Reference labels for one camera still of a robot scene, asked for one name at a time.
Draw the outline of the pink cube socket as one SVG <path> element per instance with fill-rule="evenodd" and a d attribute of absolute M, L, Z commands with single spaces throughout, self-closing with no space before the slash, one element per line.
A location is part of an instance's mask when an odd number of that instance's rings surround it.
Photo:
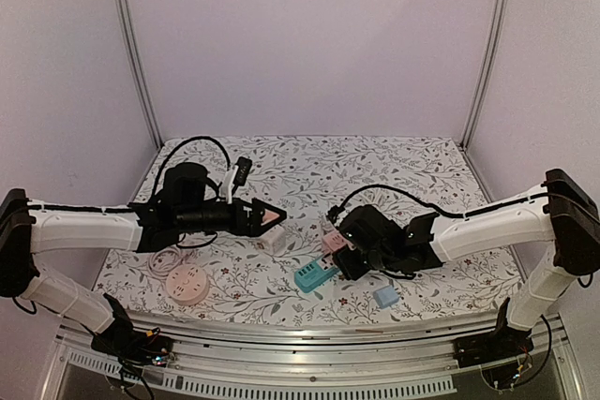
<path fill-rule="evenodd" d="M 344 247 L 354 249 L 354 245 L 337 230 L 332 230 L 322 237 L 322 251 L 324 254 L 336 253 Z"/>

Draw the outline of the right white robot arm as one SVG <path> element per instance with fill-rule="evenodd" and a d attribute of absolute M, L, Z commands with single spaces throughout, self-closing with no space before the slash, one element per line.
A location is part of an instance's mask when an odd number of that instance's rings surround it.
<path fill-rule="evenodd" d="M 545 256 L 517 293 L 507 299 L 485 351 L 505 358 L 537 320 L 578 278 L 599 270 L 599 212 L 595 202 L 565 171 L 549 170 L 545 181 L 512 198 L 463 213 L 420 200 L 429 210 L 401 227 L 371 204 L 350 212 L 344 199 L 328 221 L 352 244 L 334 260 L 344 276 L 369 271 L 410 278 L 471 254 L 513 244 L 546 242 Z"/>

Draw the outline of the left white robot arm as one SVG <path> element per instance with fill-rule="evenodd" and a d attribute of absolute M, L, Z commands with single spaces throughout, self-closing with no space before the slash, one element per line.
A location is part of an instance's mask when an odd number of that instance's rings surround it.
<path fill-rule="evenodd" d="M 10 190 L 1 203 L 1 295 L 43 305 L 60 317 L 80 323 L 120 357 L 139 349 L 123 306 L 34 256 L 54 250 L 117 249 L 155 253 L 179 242 L 181 235 L 226 232 L 257 238 L 283 222 L 284 210 L 259 199 L 237 198 L 251 163 L 239 158 L 221 183 L 205 166 L 180 163 L 165 172 L 161 189 L 145 202 L 99 207 L 54 205 Z"/>

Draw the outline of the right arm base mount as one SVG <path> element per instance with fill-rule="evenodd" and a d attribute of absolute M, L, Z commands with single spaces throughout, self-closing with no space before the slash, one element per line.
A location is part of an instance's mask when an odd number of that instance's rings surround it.
<path fill-rule="evenodd" d="M 533 341 L 530 331 L 520 331 L 509 327 L 507 310 L 510 300 L 506 299 L 496 318 L 495 327 L 486 333 L 477 333 L 457 338 L 453 341 L 453 358 L 460 368 L 486 363 L 494 363 L 508 358 L 530 357 Z M 485 369 L 483 380 L 492 389 L 503 391 L 512 389 L 520 379 L 524 363 L 512 362 L 505 366 Z"/>

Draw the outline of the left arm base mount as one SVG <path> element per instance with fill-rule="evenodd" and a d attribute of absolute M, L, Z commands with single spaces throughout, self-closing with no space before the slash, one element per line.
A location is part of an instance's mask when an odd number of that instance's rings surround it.
<path fill-rule="evenodd" d="M 120 364 L 119 386 L 130 399 L 139 399 L 130 389 L 133 381 L 140 381 L 147 397 L 155 400 L 155 394 L 144 378 L 146 366 L 164 367 L 173 358 L 174 341 L 162 334 L 159 327 L 141 332 L 134 329 L 125 308 L 109 294 L 103 294 L 112 309 L 113 321 L 103 332 L 93 335 L 91 348 L 114 356 Z"/>

